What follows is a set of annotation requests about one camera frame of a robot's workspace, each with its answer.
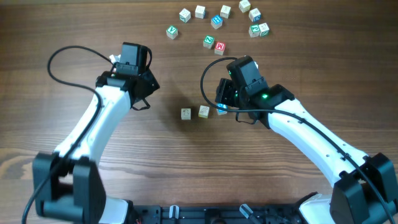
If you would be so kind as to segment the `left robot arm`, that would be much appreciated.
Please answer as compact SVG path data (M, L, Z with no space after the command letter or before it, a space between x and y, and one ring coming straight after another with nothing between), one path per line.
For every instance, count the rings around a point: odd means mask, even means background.
M51 154L39 153L33 160L34 192L31 206L40 217L73 223L139 223L133 202L106 194L98 165L118 123L135 109L135 103L159 89L150 70L150 48L125 42L119 59L90 88L94 96L73 131Z

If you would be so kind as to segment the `plain block with yellow side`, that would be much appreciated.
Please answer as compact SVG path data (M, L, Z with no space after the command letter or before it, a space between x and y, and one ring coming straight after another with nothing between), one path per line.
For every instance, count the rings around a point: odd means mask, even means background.
M198 116L200 118L208 118L209 116L209 112L210 112L210 107L209 106L200 106L199 112L198 112Z

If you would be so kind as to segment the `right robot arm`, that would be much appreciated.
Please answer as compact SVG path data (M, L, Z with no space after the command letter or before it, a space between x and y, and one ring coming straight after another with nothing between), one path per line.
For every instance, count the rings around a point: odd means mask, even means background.
M290 141L308 157L333 188L330 195L305 199L298 212L307 223L384 223L397 214L393 163L381 153L369 156L317 121L282 85L268 86L250 56L229 57L216 102Z

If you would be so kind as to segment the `plain block with red drawing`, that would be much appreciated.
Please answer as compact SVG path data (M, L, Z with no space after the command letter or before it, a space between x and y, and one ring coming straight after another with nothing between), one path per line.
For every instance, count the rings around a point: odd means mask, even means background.
M182 120L191 120L192 118L192 110L190 108L182 108L181 109L181 119Z

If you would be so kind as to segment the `blue letter X block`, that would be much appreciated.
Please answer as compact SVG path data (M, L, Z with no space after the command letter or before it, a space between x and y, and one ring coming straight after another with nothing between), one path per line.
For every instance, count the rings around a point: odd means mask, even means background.
M218 114L219 116L220 116L220 115L223 115L223 114L227 114L227 113L228 113L227 111L223 110L223 109L227 109L227 108L228 108L228 106L227 106L227 105L224 105L224 104L218 103L218 104L217 104L217 107L220 107L220 108L222 108L222 110L221 110L221 109L217 109L217 110L216 110L216 112L217 112L217 114Z

